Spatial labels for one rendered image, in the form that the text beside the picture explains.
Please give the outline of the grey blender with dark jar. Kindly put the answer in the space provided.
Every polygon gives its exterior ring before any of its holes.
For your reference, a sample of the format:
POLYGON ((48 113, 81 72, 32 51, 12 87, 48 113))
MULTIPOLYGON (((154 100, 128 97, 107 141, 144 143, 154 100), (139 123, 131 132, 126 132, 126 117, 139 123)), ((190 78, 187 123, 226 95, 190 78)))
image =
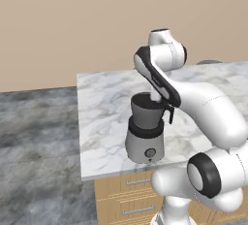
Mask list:
POLYGON ((131 98, 132 115, 128 121, 125 147, 128 157, 138 164, 155 163, 165 156, 163 115, 170 113, 172 124, 174 108, 165 99, 155 102, 149 92, 140 92, 131 98))

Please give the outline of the light wooden drawer front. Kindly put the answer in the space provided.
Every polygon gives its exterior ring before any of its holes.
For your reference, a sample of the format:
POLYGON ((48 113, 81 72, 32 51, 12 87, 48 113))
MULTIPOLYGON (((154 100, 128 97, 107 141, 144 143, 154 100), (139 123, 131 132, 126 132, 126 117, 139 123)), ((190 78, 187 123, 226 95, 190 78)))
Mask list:
POLYGON ((149 225, 162 203, 163 198, 155 194, 119 196, 97 201, 97 225, 149 225), (122 215, 122 210, 142 209, 152 205, 155 206, 153 210, 122 215))
POLYGON ((132 174, 124 174, 118 177, 99 178, 94 181, 95 196, 97 200, 110 198, 119 194, 131 193, 134 191, 150 188, 150 182, 126 185, 126 181, 151 178, 152 171, 141 171, 132 174))

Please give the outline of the dark grey round flat object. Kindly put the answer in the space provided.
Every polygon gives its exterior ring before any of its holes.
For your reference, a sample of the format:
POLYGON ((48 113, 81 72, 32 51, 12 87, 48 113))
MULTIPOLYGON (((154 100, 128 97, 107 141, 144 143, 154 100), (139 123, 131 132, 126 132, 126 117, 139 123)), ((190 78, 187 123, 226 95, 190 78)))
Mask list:
POLYGON ((197 65, 205 65, 205 64, 219 64, 219 63, 223 63, 219 60, 210 60, 210 59, 207 59, 207 60, 202 60, 200 62, 197 63, 197 65))

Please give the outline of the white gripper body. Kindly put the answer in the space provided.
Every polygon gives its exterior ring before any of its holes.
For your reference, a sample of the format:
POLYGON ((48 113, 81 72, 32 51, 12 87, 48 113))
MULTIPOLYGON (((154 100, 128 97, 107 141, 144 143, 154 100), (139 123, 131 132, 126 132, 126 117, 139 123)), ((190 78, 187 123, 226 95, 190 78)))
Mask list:
POLYGON ((162 102, 162 96, 160 95, 160 93, 154 87, 151 87, 150 99, 153 102, 156 102, 156 103, 161 103, 162 102))

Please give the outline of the light wooden cabinet door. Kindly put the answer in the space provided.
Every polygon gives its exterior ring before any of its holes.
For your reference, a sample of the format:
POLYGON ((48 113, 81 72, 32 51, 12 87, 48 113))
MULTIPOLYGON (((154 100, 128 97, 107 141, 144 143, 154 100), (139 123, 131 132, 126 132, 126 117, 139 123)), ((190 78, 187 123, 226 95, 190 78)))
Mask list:
POLYGON ((234 212, 223 212, 210 209, 197 202, 191 202, 188 212, 198 225, 217 225, 222 222, 248 218, 248 203, 243 203, 241 207, 234 212))

